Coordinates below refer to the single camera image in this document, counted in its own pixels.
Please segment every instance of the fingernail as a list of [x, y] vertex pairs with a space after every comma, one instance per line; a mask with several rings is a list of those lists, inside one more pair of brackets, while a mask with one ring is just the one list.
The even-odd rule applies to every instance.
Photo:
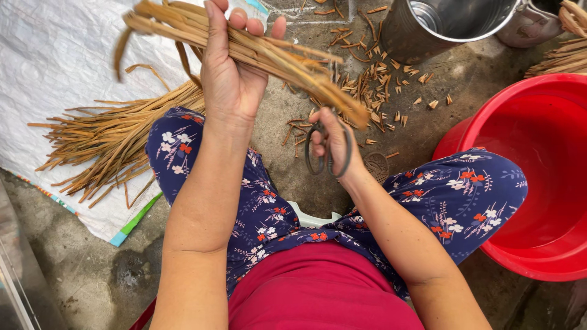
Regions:
[[240, 17], [240, 18], [242, 18], [243, 20], [246, 21], [245, 15], [243, 15], [242, 12], [235, 11], [233, 13], [234, 13], [234, 15], [236, 15], [236, 16], [238, 16], [238, 17]]
[[212, 18], [214, 16], [214, 10], [212, 9], [210, 0], [204, 1], [204, 7], [206, 7], [206, 15], [208, 15], [208, 18]]

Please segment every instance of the woman's left hand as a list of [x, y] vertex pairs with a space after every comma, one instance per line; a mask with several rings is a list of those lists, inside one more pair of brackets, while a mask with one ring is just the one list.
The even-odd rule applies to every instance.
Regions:
[[[210, 36], [201, 70], [206, 124], [220, 122], [223, 127], [233, 127], [237, 131], [250, 130], [267, 86], [267, 74], [249, 65], [237, 63], [228, 56], [227, 21], [224, 18], [228, 1], [204, 1], [204, 6], [210, 25]], [[253, 35], [263, 35], [261, 21], [248, 19], [247, 13], [241, 8], [232, 11], [229, 21], [236, 29], [246, 28]], [[271, 36], [283, 39], [284, 35], [285, 18], [282, 16], [275, 20]]]

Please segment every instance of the woman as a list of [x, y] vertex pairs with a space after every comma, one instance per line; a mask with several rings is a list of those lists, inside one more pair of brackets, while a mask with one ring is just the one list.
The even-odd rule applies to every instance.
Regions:
[[[261, 156], [247, 148], [267, 75], [228, 57], [227, 1], [205, 7], [205, 125], [198, 113], [170, 109], [146, 147], [173, 205], [151, 329], [490, 329], [456, 265], [522, 203], [526, 188], [501, 177], [520, 169], [480, 147], [380, 186], [353, 145], [339, 181], [356, 210], [300, 227]], [[242, 9], [230, 22], [263, 34]], [[280, 17], [272, 37], [284, 34]], [[337, 173], [342, 128], [328, 109], [310, 118], [318, 120]], [[312, 136], [314, 156], [325, 152], [321, 139]], [[401, 299], [408, 292], [418, 315]]]

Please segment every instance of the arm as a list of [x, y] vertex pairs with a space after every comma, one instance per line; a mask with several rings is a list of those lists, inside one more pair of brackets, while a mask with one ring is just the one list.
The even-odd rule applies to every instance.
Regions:
[[[227, 329], [227, 246], [238, 211], [242, 168], [267, 75], [228, 57], [226, 0], [205, 1], [210, 37], [202, 84], [207, 105], [200, 151], [171, 208], [163, 241], [151, 329]], [[259, 20], [235, 9], [231, 24], [263, 34]], [[278, 18], [274, 38], [283, 38]]]
[[[342, 129], [328, 109], [316, 113], [311, 121], [318, 119], [328, 130], [336, 173], [336, 164], [341, 164], [346, 149]], [[322, 137], [315, 133], [312, 135], [313, 152], [320, 156], [324, 153], [318, 144]], [[491, 329], [453, 260], [428, 228], [371, 176], [356, 144], [349, 169], [340, 183], [355, 202], [386, 258], [406, 282], [426, 329]]]

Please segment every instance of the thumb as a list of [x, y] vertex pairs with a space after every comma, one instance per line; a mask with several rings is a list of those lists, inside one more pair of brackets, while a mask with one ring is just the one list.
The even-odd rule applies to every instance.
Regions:
[[224, 13], [213, 1], [204, 1], [208, 15], [208, 45], [204, 54], [204, 61], [208, 65], [219, 64], [228, 57], [228, 32]]
[[328, 107], [323, 107], [320, 110], [320, 121], [326, 127], [328, 134], [334, 139], [342, 139], [343, 128], [340, 126], [338, 116], [330, 110]]

